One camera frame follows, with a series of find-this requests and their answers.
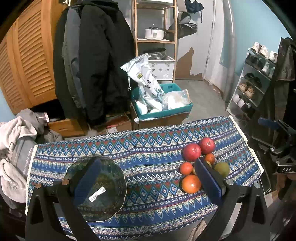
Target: light blue wall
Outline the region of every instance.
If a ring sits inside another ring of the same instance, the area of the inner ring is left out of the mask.
[[[235,73],[240,76],[248,48],[259,42],[278,52],[281,37],[290,37],[276,15],[262,0],[230,0],[237,40]],[[228,50],[223,46],[220,63],[228,67]]]
[[[0,89],[0,122],[8,122],[14,117]]]

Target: patterned tablecloth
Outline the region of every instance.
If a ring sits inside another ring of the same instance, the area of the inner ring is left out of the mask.
[[[229,163],[238,185],[254,183],[263,169],[248,148],[246,137],[231,117],[215,117],[176,126],[164,126],[86,139],[36,145],[27,180],[27,203],[36,183],[52,185],[62,180],[80,156],[111,157],[124,171],[128,192],[122,209],[105,222],[88,223],[101,239],[126,239],[176,230],[205,217],[217,206],[203,189],[195,194],[180,189],[184,162],[181,151],[188,143],[211,137],[216,162]],[[71,230],[59,218],[66,232]]]

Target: wooden cabinet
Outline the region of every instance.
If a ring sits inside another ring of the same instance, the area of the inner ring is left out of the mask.
[[[56,99],[53,36],[65,7],[34,0],[0,44],[0,87],[14,114]]]

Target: concrete floor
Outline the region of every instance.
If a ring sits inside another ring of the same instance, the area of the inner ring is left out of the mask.
[[[213,85],[200,80],[176,80],[175,83],[182,90],[188,90],[193,103],[191,113],[183,123],[228,115],[225,111],[225,102],[221,94],[217,90],[214,90]]]

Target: metal screw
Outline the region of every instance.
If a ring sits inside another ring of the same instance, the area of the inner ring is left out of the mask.
[[[41,183],[37,183],[37,184],[35,185],[35,188],[41,188],[41,186],[42,186]]]
[[[233,185],[233,180],[232,179],[227,179],[226,183],[231,186],[231,185]]]
[[[68,185],[69,182],[70,182],[70,181],[69,181],[68,179],[65,179],[65,180],[62,181],[62,184],[63,184],[63,185]]]
[[[254,183],[254,187],[259,189],[260,188],[260,184],[259,183]]]

